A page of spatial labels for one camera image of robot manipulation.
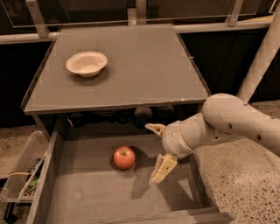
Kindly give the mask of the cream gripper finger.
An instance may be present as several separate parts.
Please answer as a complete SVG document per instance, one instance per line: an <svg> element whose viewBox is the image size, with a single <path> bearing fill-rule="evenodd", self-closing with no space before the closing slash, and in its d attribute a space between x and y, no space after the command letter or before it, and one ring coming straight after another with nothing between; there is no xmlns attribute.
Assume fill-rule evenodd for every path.
<svg viewBox="0 0 280 224"><path fill-rule="evenodd" d="M160 184L176 167L178 159L170 154L164 156L159 154L155 163L153 172L150 175L149 183L151 185Z"/></svg>
<svg viewBox="0 0 280 224"><path fill-rule="evenodd" d="M160 124L160 123L147 123L145 125L145 128L147 130L154 132L156 135L161 137L164 134L166 126L163 124Z"/></svg>

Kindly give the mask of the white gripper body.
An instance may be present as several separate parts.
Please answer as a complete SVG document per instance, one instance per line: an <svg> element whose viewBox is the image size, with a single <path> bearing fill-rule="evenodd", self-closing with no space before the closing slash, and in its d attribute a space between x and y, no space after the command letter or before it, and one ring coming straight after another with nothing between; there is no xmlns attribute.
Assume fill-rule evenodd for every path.
<svg viewBox="0 0 280 224"><path fill-rule="evenodd" d="M162 145L168 154L178 159L185 158L193 153L193 150L183 138L181 121L176 121L166 126L162 135Z"/></svg>

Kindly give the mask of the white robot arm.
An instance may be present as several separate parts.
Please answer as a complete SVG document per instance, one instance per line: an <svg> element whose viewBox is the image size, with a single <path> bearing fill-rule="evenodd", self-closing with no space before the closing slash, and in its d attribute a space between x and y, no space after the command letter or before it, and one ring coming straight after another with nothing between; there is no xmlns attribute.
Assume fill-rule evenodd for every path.
<svg viewBox="0 0 280 224"><path fill-rule="evenodd" d="M236 96L213 94L202 110L184 121L145 125L161 137L165 155L157 157L150 183L157 185L176 167L178 161L203 145L222 144L246 137L269 151L280 152L280 120L249 105L270 63L280 48L280 5Z"/></svg>

